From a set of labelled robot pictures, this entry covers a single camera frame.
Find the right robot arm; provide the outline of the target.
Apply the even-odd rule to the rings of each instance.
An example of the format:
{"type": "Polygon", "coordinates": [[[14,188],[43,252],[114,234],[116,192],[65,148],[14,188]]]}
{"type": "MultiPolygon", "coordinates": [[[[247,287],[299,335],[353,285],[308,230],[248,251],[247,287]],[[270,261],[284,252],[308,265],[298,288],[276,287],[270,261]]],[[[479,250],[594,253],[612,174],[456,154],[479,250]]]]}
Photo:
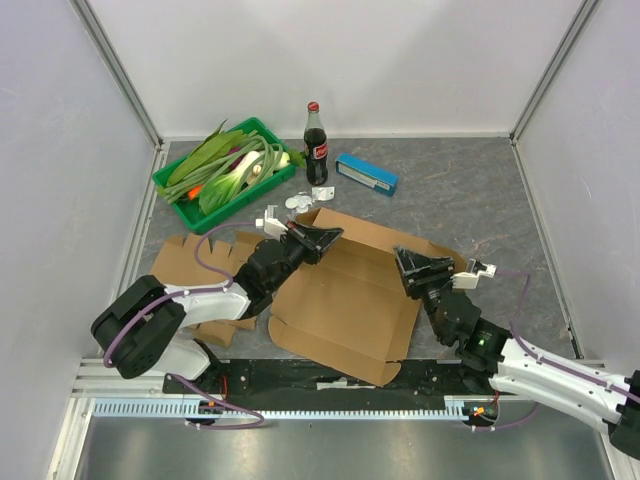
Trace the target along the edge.
{"type": "Polygon", "coordinates": [[[487,387],[523,396],[572,416],[606,434],[622,453],[639,456],[639,375],[592,369],[552,354],[526,340],[514,326],[483,318],[468,297],[481,278],[499,269],[472,259],[455,272],[451,257],[394,249],[408,297],[421,301],[437,341],[454,347],[461,361],[458,381],[467,392],[487,387]]]}

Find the large cardboard box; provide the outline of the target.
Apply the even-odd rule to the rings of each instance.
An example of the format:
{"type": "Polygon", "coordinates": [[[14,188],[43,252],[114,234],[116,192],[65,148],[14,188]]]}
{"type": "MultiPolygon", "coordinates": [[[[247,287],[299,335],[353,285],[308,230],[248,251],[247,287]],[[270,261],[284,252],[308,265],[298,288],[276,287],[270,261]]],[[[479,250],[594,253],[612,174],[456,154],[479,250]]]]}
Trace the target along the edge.
{"type": "Polygon", "coordinates": [[[393,249],[451,257],[456,251],[365,220],[319,208],[297,222],[340,227],[342,236],[316,265],[302,265],[278,290],[268,332],[278,347],[376,386],[391,382],[407,356],[421,303],[403,288],[393,249]]]}

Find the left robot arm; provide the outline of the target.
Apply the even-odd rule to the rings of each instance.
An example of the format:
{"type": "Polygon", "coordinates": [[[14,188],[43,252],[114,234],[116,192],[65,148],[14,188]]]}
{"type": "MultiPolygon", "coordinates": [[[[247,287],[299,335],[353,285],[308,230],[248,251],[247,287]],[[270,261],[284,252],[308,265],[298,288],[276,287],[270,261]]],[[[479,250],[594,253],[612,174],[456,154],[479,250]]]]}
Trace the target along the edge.
{"type": "Polygon", "coordinates": [[[203,322],[259,315],[302,264],[319,263],[344,232],[277,219],[251,224],[267,236],[237,273],[221,273],[222,282],[176,286],[144,275],[120,294],[91,326],[104,367],[124,379],[160,370],[183,376],[198,393],[211,392],[220,378],[212,355],[195,340],[177,338],[177,333],[203,322]]]}

